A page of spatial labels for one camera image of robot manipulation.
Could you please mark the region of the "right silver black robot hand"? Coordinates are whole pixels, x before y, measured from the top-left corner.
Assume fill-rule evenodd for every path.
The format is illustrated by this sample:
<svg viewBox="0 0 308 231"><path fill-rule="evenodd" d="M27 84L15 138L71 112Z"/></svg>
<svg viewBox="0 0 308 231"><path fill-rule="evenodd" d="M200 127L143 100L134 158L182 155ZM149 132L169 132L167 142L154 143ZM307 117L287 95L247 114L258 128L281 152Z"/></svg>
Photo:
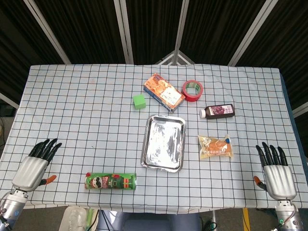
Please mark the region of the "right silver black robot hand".
<svg viewBox="0 0 308 231"><path fill-rule="evenodd" d="M297 193L294 178L281 147L275 148L262 142L256 145L264 172L265 182L254 176L255 184L265 190L275 200L293 200Z"/></svg>

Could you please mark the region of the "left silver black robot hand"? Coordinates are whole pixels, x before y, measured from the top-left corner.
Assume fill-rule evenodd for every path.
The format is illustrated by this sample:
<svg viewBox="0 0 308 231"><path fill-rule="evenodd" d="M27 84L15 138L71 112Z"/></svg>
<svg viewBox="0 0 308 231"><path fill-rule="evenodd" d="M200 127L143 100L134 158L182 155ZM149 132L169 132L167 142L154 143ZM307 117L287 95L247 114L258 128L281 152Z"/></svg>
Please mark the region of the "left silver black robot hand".
<svg viewBox="0 0 308 231"><path fill-rule="evenodd" d="M32 192L38 186L47 185L56 179L55 175L45 179L43 176L57 150L62 146L57 139L37 143L24 158L12 180L16 190Z"/></svg>

